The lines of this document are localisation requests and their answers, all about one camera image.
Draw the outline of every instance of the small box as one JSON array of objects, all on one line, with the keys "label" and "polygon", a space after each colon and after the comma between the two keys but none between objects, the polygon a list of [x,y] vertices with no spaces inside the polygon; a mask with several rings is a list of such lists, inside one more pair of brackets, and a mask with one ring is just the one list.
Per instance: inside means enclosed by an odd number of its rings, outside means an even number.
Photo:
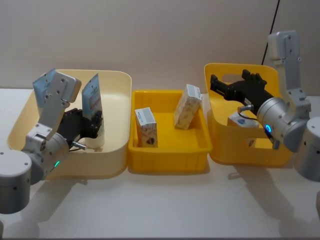
[{"label": "small box", "polygon": [[[256,120],[243,118],[238,114],[238,112],[235,112],[228,117],[227,126],[236,126],[236,127],[243,127],[243,128],[258,128],[259,123]],[[254,148],[256,145],[256,139],[248,138],[245,140],[245,144],[248,147]]]},{"label": "small box", "polygon": [[187,130],[201,101],[202,96],[200,89],[196,86],[187,84],[174,111],[174,126],[179,129]]},{"label": "small box", "polygon": [[150,107],[136,109],[135,118],[138,146],[142,148],[157,148],[157,123]]}]

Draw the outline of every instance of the black cable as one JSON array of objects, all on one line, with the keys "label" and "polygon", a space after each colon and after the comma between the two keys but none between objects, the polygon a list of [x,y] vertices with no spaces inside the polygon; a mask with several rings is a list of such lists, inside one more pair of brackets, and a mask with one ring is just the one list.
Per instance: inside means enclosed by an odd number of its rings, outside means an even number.
[{"label": "black cable", "polygon": [[69,152],[75,152],[75,151],[78,151],[80,150],[81,148],[76,148],[76,149],[72,149],[72,150],[69,150]]},{"label": "black cable", "polygon": [[240,116],[240,117],[242,117],[242,118],[244,118],[244,119],[249,119],[249,120],[255,120],[255,121],[258,121],[258,119],[253,118],[253,117],[244,116],[244,115],[242,115],[240,112],[238,112],[238,114],[239,114],[239,116]]},{"label": "black cable", "polygon": [[[270,29],[269,35],[272,34],[272,30],[274,29],[274,25],[275,25],[275,20],[276,20],[279,4],[280,4],[280,0],[278,0],[278,3],[276,4],[276,8],[275,8],[275,12],[274,12],[274,16],[273,16],[272,25],[271,25],[271,29]],[[266,46],[265,46],[265,50],[264,50],[264,54],[263,54],[261,65],[263,65],[264,62],[265,62],[267,50],[268,50],[268,42],[266,43]]]}]

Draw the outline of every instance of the blue indicator light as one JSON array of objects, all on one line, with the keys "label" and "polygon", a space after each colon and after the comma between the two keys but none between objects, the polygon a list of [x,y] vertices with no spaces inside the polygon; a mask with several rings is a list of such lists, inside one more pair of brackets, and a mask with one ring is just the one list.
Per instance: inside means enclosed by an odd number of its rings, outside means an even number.
[{"label": "blue indicator light", "polygon": [[266,124],[266,125],[264,126],[264,128],[265,128],[269,133],[271,133],[272,129],[271,129],[270,125]]}]

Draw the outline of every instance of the table surface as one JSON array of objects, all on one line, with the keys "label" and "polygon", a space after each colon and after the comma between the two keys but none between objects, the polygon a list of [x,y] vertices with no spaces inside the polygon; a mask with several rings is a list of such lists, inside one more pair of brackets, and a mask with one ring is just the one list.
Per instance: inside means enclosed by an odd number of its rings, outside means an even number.
[{"label": "table surface", "polygon": [[[29,89],[0,89],[0,147]],[[320,99],[309,97],[311,116]],[[2,215],[3,237],[320,237],[320,183],[284,168],[226,166],[208,156],[210,172],[104,180],[41,181],[21,212]]]}]

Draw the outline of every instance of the yellow plastic bin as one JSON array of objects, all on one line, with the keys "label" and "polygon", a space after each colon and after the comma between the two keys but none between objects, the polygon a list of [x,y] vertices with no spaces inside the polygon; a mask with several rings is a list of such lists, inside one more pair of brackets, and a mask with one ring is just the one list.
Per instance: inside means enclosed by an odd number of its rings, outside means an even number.
[{"label": "yellow plastic bin", "polygon": [[[188,130],[174,127],[182,90],[138,90],[132,93],[128,166],[135,173],[199,173],[206,169],[212,145],[200,107]],[[157,122],[158,147],[138,147],[135,109],[150,107]]]},{"label": "yellow plastic bin", "polygon": [[[207,113],[207,120],[213,145],[210,156],[220,164],[282,166],[289,160],[290,151],[283,144],[277,150],[272,149],[272,144],[261,125],[259,128],[227,126],[228,116],[236,112],[242,104],[237,101],[226,101],[221,95],[210,90],[212,74],[216,75],[220,81],[224,80],[224,75],[229,75],[230,79],[234,79],[233,75],[238,75],[240,80],[243,69],[247,69],[251,73],[259,73],[267,81],[265,89],[275,97],[281,96],[278,86],[278,72],[272,67],[227,63],[207,64],[204,67],[204,75],[211,105],[211,110]],[[251,112],[248,112],[248,115],[255,117]],[[254,147],[248,147],[244,144],[246,139],[250,138],[256,138]]]},{"label": "yellow plastic bin", "polygon": [[[127,149],[130,133],[131,77],[120,71],[57,69],[82,82],[81,89],[72,108],[82,109],[81,91],[87,82],[99,73],[99,84],[104,115],[104,145],[70,152],[59,167],[47,179],[63,178],[110,178],[127,167]],[[7,144],[11,149],[21,150],[27,133],[39,119],[34,91],[26,102],[19,118],[11,130]]]}]

